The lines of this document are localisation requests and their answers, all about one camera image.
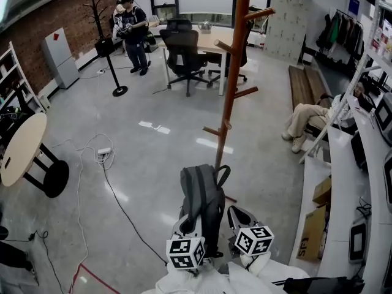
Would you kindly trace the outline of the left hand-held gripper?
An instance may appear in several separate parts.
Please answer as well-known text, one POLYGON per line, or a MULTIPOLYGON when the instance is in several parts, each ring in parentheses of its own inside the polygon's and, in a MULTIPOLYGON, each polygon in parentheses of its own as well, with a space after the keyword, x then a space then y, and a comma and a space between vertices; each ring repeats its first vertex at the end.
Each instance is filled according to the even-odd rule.
POLYGON ((201 216, 194 219, 193 223, 189 222, 188 215, 183 216, 173 226, 171 238, 166 242, 168 261, 177 270, 197 270, 205 254, 201 216))

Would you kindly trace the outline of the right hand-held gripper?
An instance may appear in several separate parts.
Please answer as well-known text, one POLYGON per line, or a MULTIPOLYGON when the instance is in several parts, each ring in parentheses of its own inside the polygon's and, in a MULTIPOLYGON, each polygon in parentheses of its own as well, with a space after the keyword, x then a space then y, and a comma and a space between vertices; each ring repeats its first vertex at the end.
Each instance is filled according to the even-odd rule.
POLYGON ((274 234, 253 214, 232 205, 227 210, 227 217, 233 232, 233 236, 228 239, 232 256, 258 256, 270 250, 274 234))

